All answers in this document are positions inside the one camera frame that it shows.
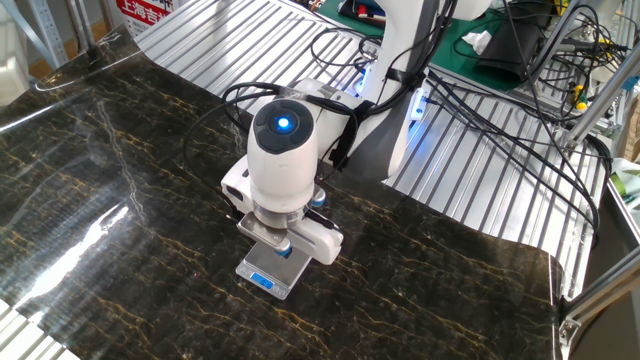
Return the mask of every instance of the blue led light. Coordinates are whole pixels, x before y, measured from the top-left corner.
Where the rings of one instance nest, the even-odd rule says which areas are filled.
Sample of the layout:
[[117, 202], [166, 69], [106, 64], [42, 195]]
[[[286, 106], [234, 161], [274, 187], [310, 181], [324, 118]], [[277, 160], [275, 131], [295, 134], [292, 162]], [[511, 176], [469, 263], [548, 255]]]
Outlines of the blue led light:
[[288, 134], [293, 131], [293, 122], [289, 120], [289, 117], [284, 116], [276, 118], [276, 131], [280, 134]]
[[278, 127], [288, 128], [289, 125], [291, 125], [291, 122], [287, 118], [282, 118], [282, 119], [278, 120]]

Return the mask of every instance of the power cord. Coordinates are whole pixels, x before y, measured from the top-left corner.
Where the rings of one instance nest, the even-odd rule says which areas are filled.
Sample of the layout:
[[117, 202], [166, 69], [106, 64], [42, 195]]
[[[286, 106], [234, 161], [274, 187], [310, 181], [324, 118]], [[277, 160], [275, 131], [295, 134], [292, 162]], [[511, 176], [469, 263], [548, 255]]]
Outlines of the power cord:
[[[518, 54], [520, 55], [520, 59], [522, 60], [522, 63], [526, 64], [525, 57], [524, 57], [524, 52], [522, 51], [522, 46], [520, 44], [520, 40], [518, 39], [515, 22], [513, 20], [512, 15], [511, 15], [511, 10], [509, 9], [509, 6], [507, 4], [507, 0], [502, 0], [502, 3], [505, 6], [505, 11], [507, 13], [507, 17], [509, 18], [509, 23], [511, 24], [511, 29], [513, 30], [513, 34], [514, 34], [514, 37], [515, 37], [515, 40], [516, 40], [516, 45], [518, 47]], [[578, 5], [578, 6], [576, 6], [576, 8], [574, 8], [574, 10], [577, 10], [578, 8], [582, 8], [582, 7], [588, 8], [593, 12], [593, 16], [594, 16], [594, 19], [596, 21], [596, 24], [599, 26], [600, 23], [598, 21], [598, 14], [593, 9], [593, 7], [591, 7], [589, 5]], [[598, 43], [599, 43], [599, 37], [598, 37], [598, 32], [597, 32], [596, 33], [596, 43], [595, 43], [596, 50], [597, 50]], [[587, 187], [584, 185], [584, 182], [582, 181], [582, 179], [580, 178], [580, 176], [578, 175], [578, 173], [574, 169], [574, 167], [571, 165], [571, 162], [569, 161], [569, 159], [567, 159], [567, 156], [564, 154], [562, 149], [560, 149], [560, 146], [556, 142], [555, 136], [553, 135], [553, 133], [549, 129], [549, 126], [547, 125], [547, 122], [545, 121], [545, 118], [544, 118], [544, 113], [542, 112], [542, 110], [540, 108], [540, 102], [538, 100], [538, 94], [537, 94], [536, 87], [535, 87], [535, 85], [533, 83], [533, 80], [531, 79], [531, 74], [529, 73], [529, 70], [528, 70], [528, 68], [526, 66], [525, 66], [525, 77], [527, 78], [527, 82], [529, 84], [529, 87], [531, 88], [531, 93], [532, 93], [532, 96], [533, 96], [533, 101], [534, 101], [535, 106], [536, 106], [536, 110], [538, 111], [538, 114], [539, 114], [540, 118], [542, 119], [541, 120], [541, 124], [543, 125], [545, 131], [547, 132], [547, 135], [549, 136], [549, 139], [551, 140], [552, 144], [554, 145], [554, 147], [556, 148], [556, 150], [560, 154], [560, 156], [562, 158], [562, 162], [569, 168], [569, 170], [571, 170], [571, 172], [575, 176], [575, 180], [576, 180], [576, 182], [578, 183], [579, 186], [575, 186], [574, 185], [574, 187], [578, 190], [578, 192], [583, 196], [583, 198], [589, 204], [589, 207], [591, 209], [592, 219], [589, 220], [589, 218], [586, 217], [586, 216], [585, 216], [585, 219], [593, 226], [594, 231], [598, 231], [598, 229], [600, 228], [600, 216], [599, 216], [599, 213], [598, 213], [598, 207], [596, 206], [595, 202], [591, 198], [591, 194], [589, 194], [589, 191], [587, 190]], [[560, 175], [560, 176], [563, 177], [565, 180], [569, 181], [569, 179], [568, 179], [568, 177], [566, 175], [565, 176]]]

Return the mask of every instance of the cable clip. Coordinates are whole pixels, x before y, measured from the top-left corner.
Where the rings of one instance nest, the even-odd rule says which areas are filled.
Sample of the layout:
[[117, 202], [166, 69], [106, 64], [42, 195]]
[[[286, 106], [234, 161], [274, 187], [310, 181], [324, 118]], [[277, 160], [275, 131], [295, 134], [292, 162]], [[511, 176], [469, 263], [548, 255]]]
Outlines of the cable clip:
[[293, 89], [293, 88], [285, 87], [285, 86], [280, 88], [279, 95], [287, 99], [293, 99], [293, 100], [307, 99], [307, 93]]
[[424, 79], [427, 78], [427, 75], [424, 72], [420, 72], [416, 75], [411, 75], [404, 71], [389, 69], [387, 71], [386, 77], [387, 79], [398, 81], [402, 83], [402, 85], [408, 87], [411, 91], [414, 91], [415, 89], [422, 87]]

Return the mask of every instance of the metal table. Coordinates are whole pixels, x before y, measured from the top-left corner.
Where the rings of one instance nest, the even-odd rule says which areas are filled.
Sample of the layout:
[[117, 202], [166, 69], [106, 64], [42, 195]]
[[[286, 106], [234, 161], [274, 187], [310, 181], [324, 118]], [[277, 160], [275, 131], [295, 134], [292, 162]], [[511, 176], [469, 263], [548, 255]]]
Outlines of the metal table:
[[[181, 7], [136, 41], [156, 63], [215, 95], [238, 82], [287, 85], [304, 78], [353, 92], [360, 78], [356, 69], [319, 64], [308, 50], [313, 36], [331, 26], [288, 1], [200, 0]], [[323, 59], [348, 63], [358, 55], [357, 40], [330, 34], [315, 47]], [[452, 83], [464, 82], [440, 74]], [[539, 121], [491, 97], [457, 93], [511, 134], [539, 142], [535, 149], [561, 167], [560, 155], [544, 145], [549, 138]], [[268, 101], [246, 102], [242, 107], [255, 113]], [[512, 144], [504, 146], [580, 209], [588, 210], [568, 183]], [[580, 145], [570, 155], [599, 203], [605, 170], [597, 152]], [[443, 108], [429, 106], [412, 126], [401, 170], [385, 183], [469, 227], [548, 252], [564, 267], [563, 294], [573, 298], [582, 291], [593, 229], [484, 135]]]

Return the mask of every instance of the black cable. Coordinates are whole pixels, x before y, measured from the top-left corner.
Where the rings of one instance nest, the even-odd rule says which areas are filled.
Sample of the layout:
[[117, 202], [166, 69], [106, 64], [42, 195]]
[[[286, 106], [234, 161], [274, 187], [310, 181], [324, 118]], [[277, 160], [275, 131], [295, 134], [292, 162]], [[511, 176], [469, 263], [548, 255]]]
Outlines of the black cable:
[[[518, 54], [520, 55], [522, 63], [525, 64], [524, 52], [522, 51], [522, 46], [520, 44], [520, 40], [518, 39], [516, 25], [515, 25], [515, 22], [513, 20], [512, 14], [511, 14], [511, 10], [508, 7], [507, 0], [502, 0], [502, 3], [505, 6], [505, 11], [507, 13], [507, 17], [509, 18], [509, 23], [511, 24], [511, 29], [513, 30], [513, 34], [514, 34], [514, 37], [516, 39], [516, 45], [517, 45], [517, 48], [518, 48]], [[574, 11], [579, 9], [579, 8], [583, 8], [583, 7], [584, 8], [588, 8], [593, 12], [593, 16], [594, 16], [595, 22], [599, 26], [600, 23], [599, 23], [599, 20], [598, 20], [598, 14], [593, 9], [593, 7], [591, 7], [589, 5], [578, 5], [578, 6], [576, 6], [574, 8]], [[596, 44], [595, 44], [595, 50], [594, 51], [597, 51], [597, 46], [598, 46], [598, 43], [599, 43], [598, 33], [599, 32], [596, 33]], [[533, 80], [531, 79], [531, 74], [529, 73], [529, 70], [526, 68], [526, 66], [525, 66], [525, 77], [528, 79], [529, 87], [531, 88], [533, 101], [534, 101], [534, 103], [536, 105], [536, 109], [538, 111], [538, 114], [540, 115], [540, 118], [543, 119], [541, 121], [541, 124], [543, 125], [545, 131], [547, 132], [547, 135], [549, 136], [549, 139], [551, 140], [552, 144], [555, 146], [556, 150], [560, 154], [560, 156], [562, 158], [562, 161], [565, 163], [565, 165], [569, 168], [569, 170], [571, 170], [571, 172], [575, 176], [575, 182], [577, 182], [577, 184], [579, 185], [579, 186], [575, 186], [575, 185], [572, 184], [572, 186], [574, 186], [576, 188], [576, 190], [578, 190], [578, 192], [584, 197], [584, 199], [589, 204], [589, 207], [591, 208], [592, 220], [589, 220], [587, 217], [585, 217], [585, 220], [587, 220], [593, 226], [594, 231], [598, 231], [598, 229], [600, 227], [600, 217], [599, 217], [599, 213], [598, 213], [598, 207], [596, 206], [595, 202], [591, 198], [591, 194], [587, 190], [587, 187], [584, 185], [584, 182], [582, 181], [582, 179], [580, 178], [580, 176], [578, 175], [576, 170], [571, 165], [571, 162], [569, 161], [569, 159], [567, 159], [567, 157], [564, 154], [564, 152], [562, 151], [562, 149], [560, 149], [560, 146], [556, 142], [553, 133], [551, 132], [551, 130], [549, 129], [549, 126], [547, 125], [547, 122], [544, 120], [544, 114], [542, 112], [542, 109], [540, 108], [540, 102], [538, 100], [538, 94], [537, 94], [537, 91], [536, 91], [536, 87], [533, 84]], [[563, 175], [565, 175], [565, 176], [562, 176], [562, 175], [559, 174], [561, 177], [563, 177], [565, 180], [569, 180], [568, 176], [566, 176], [566, 174], [564, 174], [564, 172], [560, 171], [559, 169], [557, 169], [557, 170], [558, 170], [558, 173], [561, 172]]]
[[[456, 107], [456, 106], [451, 102], [451, 100], [449, 100], [449, 99], [447, 98], [447, 96], [446, 96], [444, 93], [442, 93], [442, 91], [441, 91], [437, 86], [435, 86], [435, 84], [431, 83], [429, 80], [427, 80], [427, 82], [428, 82], [429, 84], [431, 84], [431, 85], [432, 85], [433, 89], [434, 89], [434, 90], [435, 90], [435, 91], [440, 95], [440, 97], [443, 99], [443, 101], [444, 101], [447, 105], [449, 105], [450, 107], [452, 107], [452, 108], [454, 108], [454, 109], [456, 109], [456, 108], [457, 108], [457, 107]], [[442, 88], [444, 88], [447, 92], [449, 92], [449, 90], [450, 90], [450, 89], [448, 89], [448, 88], [447, 88], [447, 86], [446, 86], [444, 83], [440, 83], [440, 86], [441, 86]], [[465, 112], [463, 112], [463, 111], [459, 111], [459, 112], [458, 112], [458, 114], [462, 115], [462, 116], [463, 116], [463, 117], [468, 121], [468, 124], [472, 124], [471, 126], [474, 126], [478, 131], [486, 132], [486, 130], [485, 130], [485, 129], [483, 129], [483, 128], [482, 128], [482, 126], [481, 126], [480, 124], [476, 123], [476, 122], [475, 122], [475, 120], [473, 119], [473, 117], [475, 117], [475, 114], [474, 114], [474, 116], [473, 116], [473, 117], [472, 117], [472, 116], [467, 115], [467, 114], [466, 114]], [[501, 128], [499, 128], [499, 127], [497, 127], [497, 126], [493, 125], [492, 130], [494, 130], [494, 132], [500, 133], [500, 136], [505, 137], [506, 139], [508, 139], [508, 140], [512, 141], [512, 142], [514, 143], [514, 145], [521, 144], [521, 147], [522, 147], [523, 149], [525, 149], [525, 150], [526, 150], [526, 149], [530, 149], [533, 153], [537, 154], [535, 151], [533, 151], [533, 149], [529, 148], [528, 146], [523, 145], [519, 140], [517, 140], [517, 139], [515, 139], [514, 137], [512, 137], [511, 135], [509, 135], [508, 133], [506, 133], [506, 132], [505, 132], [504, 130], [502, 130]], [[500, 145], [500, 143], [499, 143], [496, 139], [494, 139], [493, 137], [491, 137], [491, 136], [487, 136], [487, 139], [488, 139], [489, 141], [491, 141], [495, 147], [497, 147], [499, 150], [501, 150], [501, 151], [505, 154], [505, 156], [506, 156], [510, 161], [513, 161], [513, 163], [515, 163], [515, 164], [516, 164], [516, 165], [518, 165], [520, 168], [522, 168], [522, 170], [523, 170], [524, 172], [526, 172], [527, 174], [529, 174], [530, 176], [532, 176], [534, 179], [536, 179], [538, 182], [540, 182], [540, 184], [542, 184], [544, 187], [546, 187], [547, 189], [549, 189], [549, 190], [550, 190], [554, 195], [556, 195], [559, 199], [561, 199], [562, 201], [564, 201], [564, 202], [565, 202], [569, 207], [571, 207], [572, 209], [574, 209], [574, 210], [575, 210], [575, 211], [576, 211], [580, 216], [584, 217], [584, 219], [585, 219], [589, 224], [591, 224], [591, 226], [595, 226], [595, 224], [593, 223], [593, 221], [591, 220], [591, 218], [590, 218], [590, 217], [589, 217], [585, 212], [583, 212], [583, 211], [582, 211], [578, 206], [574, 205], [572, 201], [570, 201], [570, 200], [569, 200], [569, 199], [567, 199], [564, 195], [562, 195], [560, 192], [558, 192], [556, 189], [554, 189], [554, 187], [553, 187], [553, 186], [551, 186], [550, 184], [548, 184], [548, 183], [547, 183], [544, 179], [542, 179], [538, 174], [536, 174], [535, 172], [533, 172], [532, 170], [530, 170], [526, 164], [522, 163], [522, 162], [521, 162], [520, 160], [518, 160], [515, 156], [513, 156], [513, 155], [511, 154], [511, 151], [509, 151], [508, 149], [506, 149], [504, 146]], [[561, 176], [562, 176], [562, 175], [564, 175], [564, 176], [566, 176], [566, 174], [564, 174], [562, 171], [559, 171], [559, 170], [558, 170], [558, 171], [554, 171], [554, 172], [558, 173], [558, 175], [561, 175]]]
[[[193, 174], [193, 176], [198, 178], [200, 181], [202, 181], [202, 183], [204, 183], [206, 186], [208, 186], [213, 191], [215, 191], [216, 194], [218, 194], [222, 198], [222, 200], [224, 200], [224, 202], [227, 203], [227, 205], [229, 205], [229, 207], [231, 207], [233, 214], [235, 214], [237, 212], [237, 209], [233, 205], [231, 200], [229, 200], [229, 198], [217, 186], [214, 186], [213, 184], [211, 184], [207, 180], [205, 180], [205, 178], [202, 175], [200, 175], [200, 173], [198, 173], [196, 171], [196, 169], [192, 166], [191, 161], [189, 160], [189, 143], [191, 142], [191, 138], [193, 137], [193, 134], [198, 129], [198, 127], [203, 122], [205, 122], [206, 120], [210, 119], [211, 115], [213, 115], [214, 113], [216, 113], [216, 112], [218, 112], [220, 110], [226, 109], [228, 106], [240, 103], [242, 101], [251, 100], [251, 99], [257, 99], [257, 98], [260, 98], [260, 97], [263, 97], [263, 96], [272, 96], [272, 95], [277, 95], [277, 94], [278, 93], [274, 92], [274, 91], [264, 91], [264, 92], [260, 92], [260, 93], [244, 95], [244, 96], [235, 98], [233, 100], [226, 101], [226, 102], [222, 103], [221, 105], [216, 106], [215, 108], [213, 108], [213, 110], [209, 110], [204, 115], [202, 115], [195, 123], [193, 123], [193, 125], [191, 125], [191, 128], [189, 129], [189, 131], [187, 132], [187, 134], [184, 137], [184, 140], [183, 140], [183, 143], [182, 143], [182, 156], [184, 158], [184, 163], [186, 165], [187, 171], [190, 171]], [[238, 126], [238, 124], [236, 123], [235, 119], [234, 119], [233, 123], [236, 126]]]
[[[248, 87], [255, 87], [258, 89], [262, 89], [262, 90], [270, 90], [270, 91], [274, 91], [276, 94], [279, 93], [283, 87], [280, 85], [275, 85], [275, 84], [270, 84], [270, 83], [264, 83], [264, 82], [246, 82], [246, 83], [240, 83], [240, 84], [236, 84], [233, 85], [231, 87], [229, 87], [223, 94], [222, 94], [222, 102], [226, 103], [227, 102], [227, 97], [233, 92], [233, 91], [237, 91], [238, 94], [240, 93], [240, 89], [242, 88], [248, 88]], [[236, 111], [238, 113], [240, 113], [240, 111], [238, 110], [238, 103], [235, 103], [236, 105]], [[240, 124], [231, 113], [229, 113], [228, 107], [224, 108], [224, 114], [226, 115], [226, 117], [229, 119], [229, 121], [231, 121], [234, 125], [236, 125], [240, 130], [242, 130], [245, 134], [249, 133], [249, 129], [245, 128], [242, 124]]]
[[[424, 38], [416, 42], [411, 48], [399, 54], [391, 62], [388, 70], [393, 69], [393, 66], [395, 65], [395, 63], [402, 56], [404, 56], [411, 50], [418, 48], [422, 43], [425, 43], [425, 46], [423, 47], [423, 50], [422, 50], [422, 58], [419, 59], [419, 61], [416, 63], [416, 66], [413, 69], [409, 69], [407, 71], [407, 73], [410, 74], [410, 77], [412, 78], [417, 78], [418, 76], [423, 74], [427, 66], [431, 62], [431, 59], [435, 55], [435, 52], [438, 46], [444, 39], [444, 33], [446, 32], [446, 29], [449, 27], [449, 25], [451, 25], [451, 22], [453, 21], [453, 14], [455, 12], [457, 4], [458, 4], [458, 0], [446, 0], [442, 8], [442, 14], [438, 17], [434, 30], [431, 33], [427, 34]], [[431, 34], [433, 34], [433, 38], [431, 39], [431, 41], [427, 42], [427, 40], [430, 39]], [[382, 97], [382, 94], [384, 92], [387, 80], [388, 78], [385, 78], [385, 83], [382, 86], [382, 90], [380, 91], [380, 98]], [[382, 104], [378, 104], [379, 103], [379, 100], [378, 100], [378, 103], [375, 106], [373, 106], [371, 109], [369, 109], [369, 111], [367, 112], [367, 115], [371, 116], [371, 115], [381, 114], [385, 111], [388, 111], [389, 109], [393, 108], [399, 101], [401, 101], [405, 95], [411, 92], [411, 90], [412, 89], [410, 89], [409, 86], [407, 86], [406, 84], [402, 84], [398, 88], [398, 90], [393, 95], [391, 95], [389, 99], [387, 99], [385, 102], [383, 102]]]
[[376, 37], [374, 36], [365, 36], [365, 34], [363, 34], [360, 31], [357, 30], [353, 30], [350, 28], [344, 28], [344, 27], [335, 27], [335, 28], [328, 28], [328, 29], [324, 29], [321, 32], [319, 32], [318, 34], [316, 34], [316, 36], [313, 37], [313, 39], [311, 40], [311, 43], [309, 44], [309, 50], [311, 51], [311, 56], [313, 57], [313, 59], [321, 64], [325, 64], [328, 66], [338, 66], [338, 67], [350, 67], [350, 66], [354, 66], [354, 65], [358, 65], [358, 66], [364, 66], [366, 64], [368, 64], [369, 62], [371, 62], [370, 60], [365, 60], [362, 63], [348, 63], [348, 64], [343, 64], [343, 63], [333, 63], [331, 61], [326, 61], [322, 58], [320, 58], [318, 56], [318, 54], [316, 53], [315, 49], [314, 49], [314, 45], [320, 40], [320, 38], [322, 38], [323, 36], [327, 35], [327, 34], [331, 34], [331, 33], [340, 33], [340, 32], [346, 32], [346, 33], [350, 33], [350, 34], [354, 34], [354, 35], [358, 35], [358, 36], [364, 36], [361, 40], [360, 43], [358, 44], [358, 49], [362, 49], [360, 51], [360, 53], [362, 54], [362, 56], [369, 56], [370, 54], [364, 52], [364, 44], [366, 43], [366, 41], [371, 41], [372, 39], [375, 39]]

